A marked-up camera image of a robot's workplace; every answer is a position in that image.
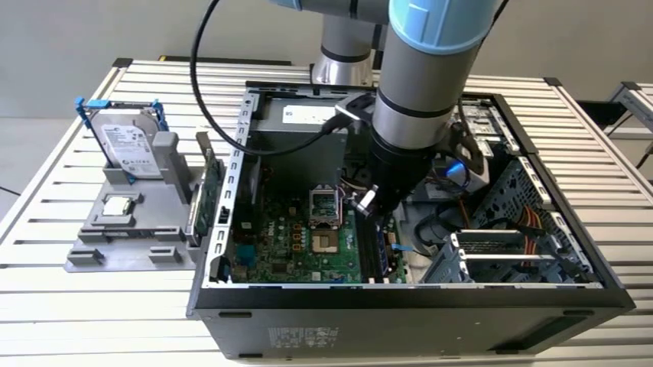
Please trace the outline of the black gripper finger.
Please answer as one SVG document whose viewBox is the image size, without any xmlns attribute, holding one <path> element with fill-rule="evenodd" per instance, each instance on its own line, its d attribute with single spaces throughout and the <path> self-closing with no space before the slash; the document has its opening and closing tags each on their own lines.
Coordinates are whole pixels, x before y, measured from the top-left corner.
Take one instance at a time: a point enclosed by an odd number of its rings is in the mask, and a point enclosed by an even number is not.
<svg viewBox="0 0 653 367">
<path fill-rule="evenodd" d="M 373 215 L 377 209 L 375 198 L 378 193 L 378 186 L 374 185 L 371 188 L 365 190 L 354 190 L 351 196 L 351 204 L 354 209 L 362 215 Z"/>
</svg>

